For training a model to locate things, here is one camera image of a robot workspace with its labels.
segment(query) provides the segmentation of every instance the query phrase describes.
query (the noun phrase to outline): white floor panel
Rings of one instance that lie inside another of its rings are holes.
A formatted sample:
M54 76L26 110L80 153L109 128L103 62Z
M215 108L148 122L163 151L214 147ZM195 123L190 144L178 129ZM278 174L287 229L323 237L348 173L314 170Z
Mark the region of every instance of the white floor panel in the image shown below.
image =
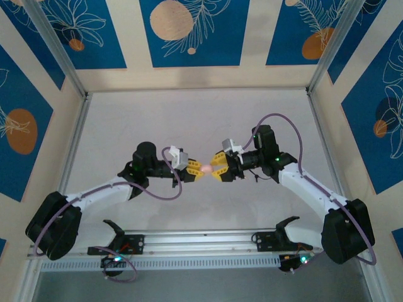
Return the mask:
M101 184L120 172L143 141L161 150L175 145L203 164L233 138L245 144L251 129L268 113L291 118L304 142L303 166L333 188L319 134L304 90L192 89L108 92L93 95L79 143L67 193ZM280 150L298 157L298 141L286 121L266 121L276 133ZM260 169L257 172L264 177ZM174 201L139 197L103 212L126 230L199 230L274 227L292 215L311 210L274 181L221 183L211 176L184 184ZM168 179L151 179L149 190L173 196Z

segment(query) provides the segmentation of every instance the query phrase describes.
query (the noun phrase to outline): robotic arm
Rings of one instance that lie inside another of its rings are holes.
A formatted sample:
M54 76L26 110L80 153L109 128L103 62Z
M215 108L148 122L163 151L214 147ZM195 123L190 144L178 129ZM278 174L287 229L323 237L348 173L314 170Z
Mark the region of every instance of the robotic arm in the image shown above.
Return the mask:
M149 177L172 179L175 187L178 181L193 182L203 176L200 171L201 164L189 159L182 149L172 146L169 153L173 156L172 162L168 162L170 166L165 160L157 159L156 146L153 143L143 142L137 146L133 160L126 164L124 170L102 186L67 196L59 192L49 194L26 228L26 235L36 242L46 224L65 207L51 223L38 245L50 260L65 256L73 247L78 249L99 245L115 250L115 247L121 246L124 231L110 220L99 221L97 214L100 211L141 194L149 186Z
M266 246L265 251L295 250L303 242L307 249L324 249L334 262L342 264L367 249L364 237L370 245L375 244L368 210L361 200L349 201L315 180L294 157L280 151L269 125L253 128L252 133L255 150L250 152L231 139L223 141L223 151L216 154L211 165L225 167L213 172L213 176L232 182L237 177L243 179L245 170L260 167L265 175L303 199L319 217L293 216L280 222L276 232L263 234L261 241L265 244L259 244L258 249ZM359 224L364 237L353 222Z

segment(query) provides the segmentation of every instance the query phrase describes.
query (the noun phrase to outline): small pink ball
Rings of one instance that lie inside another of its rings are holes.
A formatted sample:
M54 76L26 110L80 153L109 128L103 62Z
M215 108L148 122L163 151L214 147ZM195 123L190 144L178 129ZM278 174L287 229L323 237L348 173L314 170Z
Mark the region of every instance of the small pink ball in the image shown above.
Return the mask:
M210 174L214 172L214 168L212 165L202 165L200 167L200 171L203 172L204 174Z

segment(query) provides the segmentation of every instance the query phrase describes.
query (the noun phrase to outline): pink object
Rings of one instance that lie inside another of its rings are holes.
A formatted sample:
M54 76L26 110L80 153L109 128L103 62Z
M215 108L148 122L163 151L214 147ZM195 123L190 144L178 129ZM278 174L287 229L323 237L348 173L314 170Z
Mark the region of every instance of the pink object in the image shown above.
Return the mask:
M202 165L200 167L200 171L203 172L204 174L210 174L214 172L214 168L212 165Z

